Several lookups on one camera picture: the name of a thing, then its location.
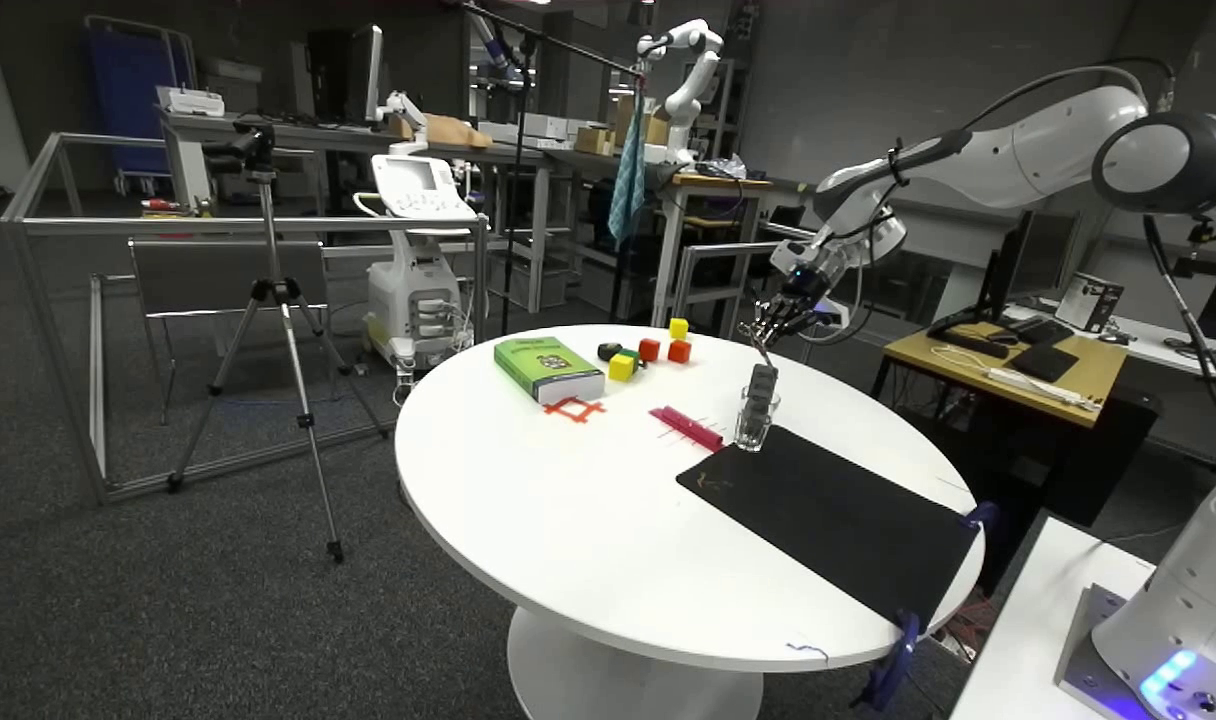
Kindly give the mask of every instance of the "table pedestal base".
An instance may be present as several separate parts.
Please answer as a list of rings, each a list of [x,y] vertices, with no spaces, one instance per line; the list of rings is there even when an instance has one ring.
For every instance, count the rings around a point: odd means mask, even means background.
[[[527,720],[755,720],[762,700],[762,677],[614,651],[530,606],[512,617],[507,669]]]

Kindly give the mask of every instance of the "floor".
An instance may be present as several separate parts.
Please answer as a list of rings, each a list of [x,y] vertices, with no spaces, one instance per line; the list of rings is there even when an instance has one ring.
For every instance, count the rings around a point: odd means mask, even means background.
[[[90,252],[42,252],[42,277],[66,304],[61,318],[78,325]],[[560,307],[525,325],[554,318],[601,316]],[[886,335],[896,325],[870,318],[854,340],[793,351],[866,388]],[[135,407],[130,423],[156,423],[149,370],[130,363],[124,379],[138,391],[115,407]],[[250,423],[290,437],[290,423],[278,423],[290,407],[272,407],[283,388],[250,388],[264,395],[240,405],[232,429],[249,432],[250,407]],[[169,459],[174,432],[163,437],[170,443],[149,449],[143,463]],[[342,567],[325,563],[325,521],[304,459],[180,494],[96,503],[73,449],[16,254],[0,235],[0,714],[519,714],[502,672],[507,606],[420,539],[387,492],[385,443],[325,454],[352,546]],[[1201,492],[1209,475],[1167,449],[1143,449],[1094,531],[1160,556]],[[886,714],[947,708],[959,672],[937,669],[943,672],[922,672],[918,689],[908,689],[918,700]],[[848,700],[858,689],[862,672],[771,677],[761,714],[851,714]]]

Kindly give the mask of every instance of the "cardboard box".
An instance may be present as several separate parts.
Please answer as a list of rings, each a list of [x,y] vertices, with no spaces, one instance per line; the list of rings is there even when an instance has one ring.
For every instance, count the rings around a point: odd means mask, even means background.
[[[630,115],[637,115],[630,96],[622,96],[609,106],[609,132],[614,135],[614,143],[622,143],[622,132],[627,132]],[[668,132],[670,132],[668,118],[658,118],[656,113],[644,115],[644,143],[668,143]]]
[[[612,156],[614,153],[614,132],[609,126],[579,126],[570,140],[574,153],[583,156]]]
[[[422,115],[428,143],[473,143],[473,125],[455,115]]]

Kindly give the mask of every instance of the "small bottle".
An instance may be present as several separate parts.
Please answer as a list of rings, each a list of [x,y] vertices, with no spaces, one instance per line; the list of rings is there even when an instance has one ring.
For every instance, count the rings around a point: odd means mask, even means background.
[[[761,453],[771,432],[771,405],[777,405],[777,368],[755,363],[753,384],[745,388],[745,405],[736,414],[736,449]]]

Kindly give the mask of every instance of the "white round table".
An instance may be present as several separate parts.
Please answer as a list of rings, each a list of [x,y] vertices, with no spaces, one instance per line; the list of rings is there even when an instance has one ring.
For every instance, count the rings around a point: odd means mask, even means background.
[[[595,361],[658,326],[570,325]],[[893,651],[898,626],[676,484],[708,453],[658,405],[730,437],[753,349],[692,335],[692,363],[609,384],[586,423],[549,414],[476,342],[414,384],[395,429],[404,494],[428,536],[515,604],[507,672],[530,720],[747,720],[762,672],[823,672]],[[777,423],[943,509],[972,510],[959,470],[870,395],[793,361]],[[928,626],[972,591],[974,536]]]

